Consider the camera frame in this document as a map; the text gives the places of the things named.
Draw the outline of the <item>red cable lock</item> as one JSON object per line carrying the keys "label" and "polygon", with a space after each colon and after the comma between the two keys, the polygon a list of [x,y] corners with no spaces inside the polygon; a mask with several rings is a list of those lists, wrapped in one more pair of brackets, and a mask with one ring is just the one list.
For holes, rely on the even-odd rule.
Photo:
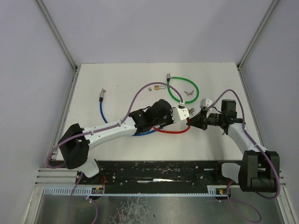
{"label": "red cable lock", "polygon": [[[165,129],[167,126],[181,126],[184,127],[181,130],[168,130]],[[186,120],[174,121],[172,119],[164,119],[163,121],[153,125],[152,129],[159,133],[164,134],[183,134],[190,130],[190,126],[186,124]]]}

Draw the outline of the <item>red lock keys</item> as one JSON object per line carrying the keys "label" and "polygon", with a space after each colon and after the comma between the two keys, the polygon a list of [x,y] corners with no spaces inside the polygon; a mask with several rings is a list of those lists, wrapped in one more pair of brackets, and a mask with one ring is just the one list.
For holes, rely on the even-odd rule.
{"label": "red lock keys", "polygon": [[190,114],[191,116],[193,116],[194,112],[195,112],[195,109],[194,109],[194,108],[191,108],[191,109],[189,110],[189,114]]}

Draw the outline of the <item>green lock keys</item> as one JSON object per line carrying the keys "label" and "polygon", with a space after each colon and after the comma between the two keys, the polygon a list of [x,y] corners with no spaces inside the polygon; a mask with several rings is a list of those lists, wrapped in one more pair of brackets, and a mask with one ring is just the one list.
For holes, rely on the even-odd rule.
{"label": "green lock keys", "polygon": [[192,90],[192,91],[190,91],[190,92],[186,92],[186,91],[184,91],[184,93],[185,93],[187,96],[191,96],[191,95],[193,95],[194,90]]}

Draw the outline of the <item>brass padlock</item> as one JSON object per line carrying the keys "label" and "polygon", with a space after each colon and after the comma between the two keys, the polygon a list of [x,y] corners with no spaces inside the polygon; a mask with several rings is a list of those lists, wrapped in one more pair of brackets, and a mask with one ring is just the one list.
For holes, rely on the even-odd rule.
{"label": "brass padlock", "polygon": [[161,90],[161,89],[166,89],[167,87],[165,85],[155,85],[154,89],[155,90]]}

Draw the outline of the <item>green cable lock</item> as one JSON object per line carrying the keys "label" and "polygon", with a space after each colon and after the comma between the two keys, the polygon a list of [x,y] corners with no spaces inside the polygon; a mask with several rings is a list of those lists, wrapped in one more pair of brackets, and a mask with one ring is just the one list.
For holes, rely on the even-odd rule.
{"label": "green cable lock", "polygon": [[[170,84],[170,80],[171,80],[171,79],[183,80],[183,81],[185,81],[185,82],[190,83],[190,84],[195,88],[195,91],[196,91],[195,98],[192,99],[192,100],[189,100],[189,101],[185,101],[186,104],[192,104],[192,103],[194,103],[194,102],[197,101],[197,99],[199,98],[199,95],[200,95],[200,91],[199,91],[198,86],[197,86],[193,81],[191,81],[190,79],[184,78],[184,77],[172,77],[172,76],[170,75],[170,73],[167,73],[167,75],[166,75],[166,82],[167,82],[167,84]],[[169,86],[167,87],[167,90],[168,90],[168,93],[169,93],[169,95],[171,96],[172,99],[174,99],[176,102],[180,102],[180,99],[179,99],[179,98],[176,98],[176,97],[172,94],[171,89],[170,89]]]}

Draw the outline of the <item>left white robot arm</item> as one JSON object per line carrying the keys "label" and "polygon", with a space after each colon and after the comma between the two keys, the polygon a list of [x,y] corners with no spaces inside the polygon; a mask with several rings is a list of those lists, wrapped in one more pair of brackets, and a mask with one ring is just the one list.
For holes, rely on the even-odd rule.
{"label": "left white robot arm", "polygon": [[89,158],[90,150],[117,138],[144,134],[156,126],[171,125],[174,123],[174,109],[166,100],[160,99],[145,110],[131,112],[124,122],[120,119],[86,128],[78,123],[71,125],[58,142],[66,168],[78,169],[90,183],[99,183],[102,172],[96,160]]}

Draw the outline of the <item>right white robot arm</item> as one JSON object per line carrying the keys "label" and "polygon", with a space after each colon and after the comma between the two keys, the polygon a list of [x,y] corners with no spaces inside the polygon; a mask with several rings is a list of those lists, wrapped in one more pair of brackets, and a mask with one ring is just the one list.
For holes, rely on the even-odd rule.
{"label": "right white robot arm", "polygon": [[229,136],[242,153],[242,161],[237,164],[225,162],[213,172],[213,179],[224,184],[229,179],[239,184],[244,192],[277,193],[279,191],[280,157],[268,151],[249,134],[242,118],[237,117],[236,101],[224,99],[220,113],[210,113],[210,100],[201,101],[200,112],[188,119],[187,125],[206,130],[208,126],[218,126]]}

